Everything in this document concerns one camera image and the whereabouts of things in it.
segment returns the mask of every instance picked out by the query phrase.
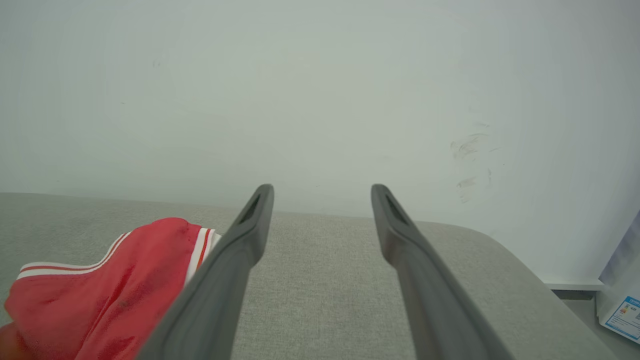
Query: gray sofa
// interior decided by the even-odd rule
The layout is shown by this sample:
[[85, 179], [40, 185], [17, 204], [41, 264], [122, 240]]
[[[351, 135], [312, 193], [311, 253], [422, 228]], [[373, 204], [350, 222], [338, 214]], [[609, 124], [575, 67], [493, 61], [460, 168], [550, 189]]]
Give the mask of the gray sofa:
[[[92, 264], [118, 234], [164, 217], [224, 233], [238, 212], [0, 193], [0, 297], [6, 299], [25, 263]], [[417, 226], [516, 359], [615, 358], [495, 240], [453, 225]], [[3, 311], [0, 325], [10, 321]], [[415, 358], [396, 273], [382, 258], [371, 218], [273, 214], [264, 257], [247, 285], [233, 358]]]

